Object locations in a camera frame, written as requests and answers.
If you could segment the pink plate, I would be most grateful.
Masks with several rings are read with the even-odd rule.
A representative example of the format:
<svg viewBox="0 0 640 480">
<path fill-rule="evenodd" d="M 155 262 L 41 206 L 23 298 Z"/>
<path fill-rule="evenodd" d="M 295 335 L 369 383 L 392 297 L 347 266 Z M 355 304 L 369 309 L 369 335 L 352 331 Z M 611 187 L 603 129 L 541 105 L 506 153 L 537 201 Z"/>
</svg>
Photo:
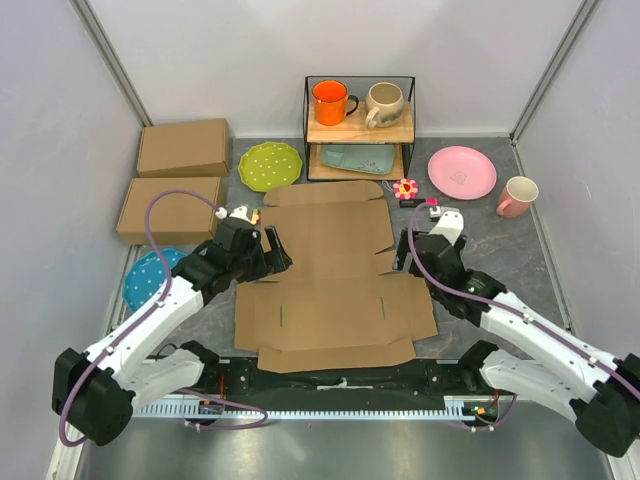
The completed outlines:
<svg viewBox="0 0 640 480">
<path fill-rule="evenodd" d="M 483 153 L 464 146 L 450 146 L 432 155 L 428 177 L 442 194 L 457 200 L 476 200 L 496 185 L 497 171 Z"/>
</svg>

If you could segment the folded cardboard box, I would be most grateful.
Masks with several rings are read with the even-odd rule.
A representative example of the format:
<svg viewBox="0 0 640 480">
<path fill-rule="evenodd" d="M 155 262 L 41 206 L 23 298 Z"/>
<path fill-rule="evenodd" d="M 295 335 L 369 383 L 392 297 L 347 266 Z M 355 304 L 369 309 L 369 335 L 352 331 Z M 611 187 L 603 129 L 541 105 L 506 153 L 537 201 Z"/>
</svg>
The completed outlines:
<svg viewBox="0 0 640 480">
<path fill-rule="evenodd" d="M 142 131 L 139 177 L 226 177 L 230 171 L 229 127 L 223 118 L 155 125 Z"/>
<path fill-rule="evenodd" d="M 226 203 L 226 188 L 216 177 L 136 178 L 125 197 L 116 232 L 130 245 L 147 245 L 144 215 L 150 203 L 150 228 L 158 245 L 195 245 L 213 237 L 217 218 L 206 201 L 185 194 L 155 197 L 168 190 L 188 190 L 221 207 Z"/>
</svg>

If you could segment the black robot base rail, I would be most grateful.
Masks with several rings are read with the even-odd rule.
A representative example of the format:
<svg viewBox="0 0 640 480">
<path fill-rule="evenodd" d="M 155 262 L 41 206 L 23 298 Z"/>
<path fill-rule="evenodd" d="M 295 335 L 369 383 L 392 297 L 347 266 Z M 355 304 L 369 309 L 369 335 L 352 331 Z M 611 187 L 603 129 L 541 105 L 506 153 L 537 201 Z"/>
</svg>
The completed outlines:
<svg viewBox="0 0 640 480">
<path fill-rule="evenodd" d="M 277 388 L 314 390 L 340 384 L 378 390 L 424 391 L 434 396 L 493 396 L 495 393 L 478 373 L 456 361 L 423 358 L 391 367 L 274 373 L 259 369 L 255 358 L 223 357 L 217 365 L 204 370 L 195 389 L 231 397 Z"/>
</svg>

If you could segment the brown cardboard box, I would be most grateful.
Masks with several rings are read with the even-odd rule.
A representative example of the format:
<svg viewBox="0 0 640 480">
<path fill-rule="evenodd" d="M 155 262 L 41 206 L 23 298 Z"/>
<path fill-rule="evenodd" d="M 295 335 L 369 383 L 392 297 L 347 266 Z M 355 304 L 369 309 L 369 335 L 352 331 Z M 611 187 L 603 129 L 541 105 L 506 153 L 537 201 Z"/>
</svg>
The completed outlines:
<svg viewBox="0 0 640 480">
<path fill-rule="evenodd" d="M 424 280 L 394 270 L 383 189 L 372 181 L 280 186 L 261 225 L 293 263 L 238 285 L 234 345 L 276 373 L 395 366 L 437 335 Z"/>
</svg>

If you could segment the green dotted plate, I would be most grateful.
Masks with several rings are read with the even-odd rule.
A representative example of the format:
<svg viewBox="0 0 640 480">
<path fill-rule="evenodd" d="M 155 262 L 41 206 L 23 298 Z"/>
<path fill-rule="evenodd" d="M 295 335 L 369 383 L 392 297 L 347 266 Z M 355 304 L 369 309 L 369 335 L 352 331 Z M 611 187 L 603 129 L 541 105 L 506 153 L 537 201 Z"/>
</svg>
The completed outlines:
<svg viewBox="0 0 640 480">
<path fill-rule="evenodd" d="M 298 151 L 284 142 L 264 142 L 244 153 L 238 165 L 242 183 L 251 190 L 266 193 L 279 186 L 292 185 L 300 177 L 303 161 Z"/>
</svg>

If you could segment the pink mug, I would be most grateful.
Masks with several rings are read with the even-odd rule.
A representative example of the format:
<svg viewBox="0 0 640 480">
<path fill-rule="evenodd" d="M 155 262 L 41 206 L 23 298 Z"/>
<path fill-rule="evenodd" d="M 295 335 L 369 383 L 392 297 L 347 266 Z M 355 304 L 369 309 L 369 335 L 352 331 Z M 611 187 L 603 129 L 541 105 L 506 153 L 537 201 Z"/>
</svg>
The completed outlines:
<svg viewBox="0 0 640 480">
<path fill-rule="evenodd" d="M 524 214 L 538 198 L 537 184 L 524 176 L 510 178 L 498 201 L 496 213 L 503 218 L 516 218 Z"/>
</svg>

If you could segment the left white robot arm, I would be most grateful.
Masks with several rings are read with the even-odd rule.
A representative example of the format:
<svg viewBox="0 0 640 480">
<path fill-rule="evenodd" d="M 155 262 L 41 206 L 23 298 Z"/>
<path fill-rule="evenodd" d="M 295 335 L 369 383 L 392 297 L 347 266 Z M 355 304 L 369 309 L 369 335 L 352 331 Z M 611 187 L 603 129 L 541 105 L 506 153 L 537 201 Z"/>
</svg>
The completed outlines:
<svg viewBox="0 0 640 480">
<path fill-rule="evenodd" d="M 104 446 L 120 435 L 136 410 L 189 387 L 198 393 L 215 389 L 220 358 L 197 341 L 153 363 L 146 358 L 231 283 L 261 280 L 292 263 L 275 227 L 256 230 L 240 218 L 222 220 L 214 238 L 182 258 L 118 329 L 82 352 L 68 348 L 58 356 L 52 409 L 60 417 L 61 442 L 74 446 L 66 435 L 72 426 Z"/>
</svg>

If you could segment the black pink marker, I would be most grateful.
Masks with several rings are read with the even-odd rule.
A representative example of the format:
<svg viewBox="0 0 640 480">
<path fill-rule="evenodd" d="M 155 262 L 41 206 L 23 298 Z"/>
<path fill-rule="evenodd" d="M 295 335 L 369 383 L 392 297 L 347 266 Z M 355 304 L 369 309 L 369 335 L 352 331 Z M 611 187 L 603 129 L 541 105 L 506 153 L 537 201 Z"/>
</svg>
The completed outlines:
<svg viewBox="0 0 640 480">
<path fill-rule="evenodd" d="M 416 208 L 421 204 L 427 204 L 429 207 L 437 207 L 438 201 L 433 198 L 412 198 L 402 199 L 399 201 L 401 208 Z"/>
</svg>

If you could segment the pink flower plush keychain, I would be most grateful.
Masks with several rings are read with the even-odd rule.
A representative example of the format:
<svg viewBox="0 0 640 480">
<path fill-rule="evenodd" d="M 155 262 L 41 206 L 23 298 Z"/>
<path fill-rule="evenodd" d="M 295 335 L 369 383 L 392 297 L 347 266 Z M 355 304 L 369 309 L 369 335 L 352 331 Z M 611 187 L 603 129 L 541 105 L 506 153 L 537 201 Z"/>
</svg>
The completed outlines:
<svg viewBox="0 0 640 480">
<path fill-rule="evenodd" d="M 419 191 L 417 182 L 408 178 L 402 178 L 393 183 L 383 180 L 382 186 L 391 192 L 398 200 L 412 200 L 417 196 Z"/>
</svg>

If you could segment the orange mug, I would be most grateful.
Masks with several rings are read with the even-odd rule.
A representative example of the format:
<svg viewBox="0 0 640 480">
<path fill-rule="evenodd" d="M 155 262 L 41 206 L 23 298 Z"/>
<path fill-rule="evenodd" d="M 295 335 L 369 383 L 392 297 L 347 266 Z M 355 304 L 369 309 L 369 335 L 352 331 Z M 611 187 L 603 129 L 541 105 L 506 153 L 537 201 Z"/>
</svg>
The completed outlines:
<svg viewBox="0 0 640 480">
<path fill-rule="evenodd" d="M 312 89 L 315 120 L 324 126 L 336 126 L 353 114 L 359 99 L 348 93 L 347 87 L 337 80 L 324 80 Z"/>
</svg>

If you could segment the rainbow flower plush toy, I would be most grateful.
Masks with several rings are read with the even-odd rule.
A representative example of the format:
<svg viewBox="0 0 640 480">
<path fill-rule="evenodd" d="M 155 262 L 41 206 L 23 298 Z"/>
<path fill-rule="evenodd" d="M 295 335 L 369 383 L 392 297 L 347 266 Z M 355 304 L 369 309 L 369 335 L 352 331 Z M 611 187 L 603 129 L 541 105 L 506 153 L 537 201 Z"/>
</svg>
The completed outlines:
<svg viewBox="0 0 640 480">
<path fill-rule="evenodd" d="M 250 222 L 252 225 L 257 225 L 260 222 L 261 212 L 259 209 L 254 208 L 251 212 Z"/>
</svg>

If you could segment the beige ceramic mug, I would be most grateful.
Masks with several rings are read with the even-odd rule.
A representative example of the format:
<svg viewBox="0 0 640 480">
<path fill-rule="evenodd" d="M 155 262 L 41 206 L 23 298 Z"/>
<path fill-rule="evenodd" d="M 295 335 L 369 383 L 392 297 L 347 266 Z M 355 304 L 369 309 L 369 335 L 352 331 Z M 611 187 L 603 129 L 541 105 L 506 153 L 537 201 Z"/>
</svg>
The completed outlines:
<svg viewBox="0 0 640 480">
<path fill-rule="evenodd" d="M 402 90 L 390 82 L 374 84 L 367 94 L 365 126 L 369 129 L 387 128 L 394 125 L 405 108 Z"/>
</svg>

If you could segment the front folded cardboard box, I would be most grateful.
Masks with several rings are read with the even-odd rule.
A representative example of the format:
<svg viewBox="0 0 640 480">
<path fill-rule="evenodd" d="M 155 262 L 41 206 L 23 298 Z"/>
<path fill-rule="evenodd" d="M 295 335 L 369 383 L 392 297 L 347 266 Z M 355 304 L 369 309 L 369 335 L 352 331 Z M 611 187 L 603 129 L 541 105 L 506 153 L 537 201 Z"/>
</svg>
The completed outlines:
<svg viewBox="0 0 640 480">
<path fill-rule="evenodd" d="M 125 197 L 116 232 L 130 245 L 147 245 L 144 215 L 150 203 L 150 228 L 158 245 L 195 245 L 213 237 L 217 218 L 206 201 L 185 194 L 155 197 L 168 190 L 188 190 L 221 207 L 226 203 L 226 188 L 216 177 L 136 178 Z"/>
</svg>

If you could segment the rear folded cardboard box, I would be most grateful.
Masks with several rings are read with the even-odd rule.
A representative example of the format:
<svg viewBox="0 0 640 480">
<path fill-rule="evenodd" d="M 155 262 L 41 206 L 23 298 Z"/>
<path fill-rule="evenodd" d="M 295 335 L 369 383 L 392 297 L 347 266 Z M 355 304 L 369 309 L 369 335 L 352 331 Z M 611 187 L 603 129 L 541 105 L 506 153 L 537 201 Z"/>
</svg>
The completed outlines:
<svg viewBox="0 0 640 480">
<path fill-rule="evenodd" d="M 230 171 L 229 127 L 223 118 L 155 125 L 142 131 L 139 177 L 226 177 Z"/>
</svg>

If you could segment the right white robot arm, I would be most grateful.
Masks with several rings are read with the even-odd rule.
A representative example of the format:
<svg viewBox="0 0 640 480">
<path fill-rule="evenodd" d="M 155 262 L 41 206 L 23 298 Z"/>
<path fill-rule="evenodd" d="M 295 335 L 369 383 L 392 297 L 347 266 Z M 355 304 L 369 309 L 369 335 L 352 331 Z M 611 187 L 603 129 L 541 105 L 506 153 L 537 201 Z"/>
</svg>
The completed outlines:
<svg viewBox="0 0 640 480">
<path fill-rule="evenodd" d="M 639 439 L 639 358 L 618 358 L 548 321 L 490 275 L 466 268 L 466 238 L 403 229 L 394 267 L 425 280 L 431 297 L 453 316 L 526 354 L 519 360 L 479 342 L 458 368 L 467 392 L 487 387 L 523 396 L 567 418 L 600 451 L 624 456 Z"/>
</svg>

